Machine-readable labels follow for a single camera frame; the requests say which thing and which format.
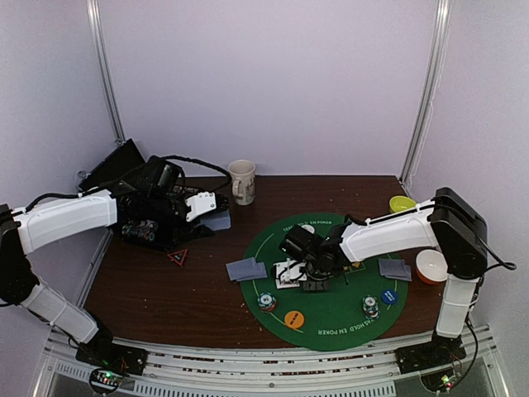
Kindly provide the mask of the king of diamonds card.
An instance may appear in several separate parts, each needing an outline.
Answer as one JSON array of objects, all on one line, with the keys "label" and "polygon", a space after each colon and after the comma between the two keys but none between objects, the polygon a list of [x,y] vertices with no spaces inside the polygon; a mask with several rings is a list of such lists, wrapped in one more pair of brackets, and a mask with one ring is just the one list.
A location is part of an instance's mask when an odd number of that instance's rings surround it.
[{"label": "king of diamonds card", "polygon": [[299,266],[276,265],[274,267],[274,280],[277,289],[287,289],[299,286]]}]

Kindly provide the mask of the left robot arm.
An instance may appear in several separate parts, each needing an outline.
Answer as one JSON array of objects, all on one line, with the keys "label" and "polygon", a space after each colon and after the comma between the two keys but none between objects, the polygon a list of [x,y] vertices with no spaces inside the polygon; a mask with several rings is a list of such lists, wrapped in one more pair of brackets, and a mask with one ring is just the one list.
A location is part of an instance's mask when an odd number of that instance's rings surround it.
[{"label": "left robot arm", "polygon": [[101,367],[113,366],[118,348],[95,317],[69,302],[37,276],[29,254],[52,242],[99,227],[126,242],[167,251],[212,230],[201,219],[224,209],[215,191],[187,185],[179,157],[152,156],[118,170],[105,160],[76,194],[42,194],[22,208],[1,207],[1,301],[21,306],[57,327]]}]

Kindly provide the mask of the orange big blind button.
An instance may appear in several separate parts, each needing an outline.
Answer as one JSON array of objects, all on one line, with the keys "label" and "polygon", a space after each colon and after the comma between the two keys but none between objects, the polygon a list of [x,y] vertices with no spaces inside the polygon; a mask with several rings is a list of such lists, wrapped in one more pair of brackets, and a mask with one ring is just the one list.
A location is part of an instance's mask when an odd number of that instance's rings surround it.
[{"label": "orange big blind button", "polygon": [[288,328],[298,330],[304,325],[305,317],[302,312],[291,310],[284,315],[284,323]]}]

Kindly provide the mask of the single blue playing card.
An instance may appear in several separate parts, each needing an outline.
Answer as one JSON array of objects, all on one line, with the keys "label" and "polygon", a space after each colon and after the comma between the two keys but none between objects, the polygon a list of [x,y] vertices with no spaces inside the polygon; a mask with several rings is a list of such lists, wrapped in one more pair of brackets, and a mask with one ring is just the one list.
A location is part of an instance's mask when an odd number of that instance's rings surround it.
[{"label": "single blue playing card", "polygon": [[248,274],[238,279],[239,282],[247,280],[260,280],[268,277],[264,262],[257,262],[256,267]]}]

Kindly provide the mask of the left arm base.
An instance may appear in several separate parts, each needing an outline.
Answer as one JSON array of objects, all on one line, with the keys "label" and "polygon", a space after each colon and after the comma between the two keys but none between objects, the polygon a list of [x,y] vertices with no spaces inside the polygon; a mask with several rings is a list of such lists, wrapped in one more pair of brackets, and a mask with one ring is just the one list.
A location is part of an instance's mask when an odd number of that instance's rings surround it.
[{"label": "left arm base", "polygon": [[118,375],[142,375],[148,359],[148,351],[116,344],[108,338],[95,338],[88,343],[80,343],[75,358],[77,361],[102,367]]}]

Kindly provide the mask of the blue small blind button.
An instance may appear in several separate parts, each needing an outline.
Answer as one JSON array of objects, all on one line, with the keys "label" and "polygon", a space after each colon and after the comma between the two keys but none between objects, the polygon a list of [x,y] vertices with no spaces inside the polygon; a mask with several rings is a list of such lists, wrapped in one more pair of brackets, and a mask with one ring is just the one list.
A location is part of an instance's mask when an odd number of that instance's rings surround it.
[{"label": "blue small blind button", "polygon": [[393,289],[386,289],[381,293],[381,299],[387,305],[394,305],[398,302],[398,294]]}]

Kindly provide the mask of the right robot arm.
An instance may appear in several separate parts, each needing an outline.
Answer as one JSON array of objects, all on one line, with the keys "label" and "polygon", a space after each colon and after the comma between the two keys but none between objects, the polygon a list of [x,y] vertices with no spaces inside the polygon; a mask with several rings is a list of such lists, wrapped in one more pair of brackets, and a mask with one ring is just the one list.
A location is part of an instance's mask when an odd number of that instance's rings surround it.
[{"label": "right robot arm", "polygon": [[344,217],[324,236],[292,226],[279,248],[305,264],[307,275],[324,280],[338,275],[345,263],[387,253],[435,247],[447,264],[447,281],[437,317],[436,337],[423,356],[435,366],[455,352],[478,282],[488,267],[487,224],[454,190],[444,187],[414,208],[374,219]]}]

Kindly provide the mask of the poker chip stack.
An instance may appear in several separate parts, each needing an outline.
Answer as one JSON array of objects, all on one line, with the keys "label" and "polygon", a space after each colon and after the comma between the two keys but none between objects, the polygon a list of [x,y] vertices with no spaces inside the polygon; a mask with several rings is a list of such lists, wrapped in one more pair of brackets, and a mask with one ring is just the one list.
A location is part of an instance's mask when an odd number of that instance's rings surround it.
[{"label": "poker chip stack", "polygon": [[362,309],[367,319],[378,319],[380,317],[378,300],[371,295],[362,298]]},{"label": "poker chip stack", "polygon": [[270,292],[263,292],[257,297],[257,304],[261,312],[271,313],[277,307],[277,299]]}]

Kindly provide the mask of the white dealer button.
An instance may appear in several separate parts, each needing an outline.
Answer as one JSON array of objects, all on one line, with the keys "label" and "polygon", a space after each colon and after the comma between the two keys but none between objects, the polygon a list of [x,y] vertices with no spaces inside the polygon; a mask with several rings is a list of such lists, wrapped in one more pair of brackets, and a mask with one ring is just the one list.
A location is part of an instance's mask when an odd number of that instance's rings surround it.
[{"label": "white dealer button", "polygon": [[311,234],[314,234],[314,233],[315,233],[315,228],[314,228],[314,226],[312,226],[312,225],[309,225],[309,224],[303,224],[303,225],[301,226],[301,228],[303,228],[304,230],[310,232]]}]

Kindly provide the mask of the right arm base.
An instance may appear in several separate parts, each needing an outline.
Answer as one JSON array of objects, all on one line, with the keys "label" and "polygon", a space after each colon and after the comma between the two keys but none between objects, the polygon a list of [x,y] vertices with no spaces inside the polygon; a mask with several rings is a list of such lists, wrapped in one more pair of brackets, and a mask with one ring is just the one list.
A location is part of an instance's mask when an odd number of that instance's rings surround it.
[{"label": "right arm base", "polygon": [[395,351],[401,374],[424,371],[450,364],[453,359],[466,358],[461,336],[442,337],[434,331],[429,342],[400,347]]}]

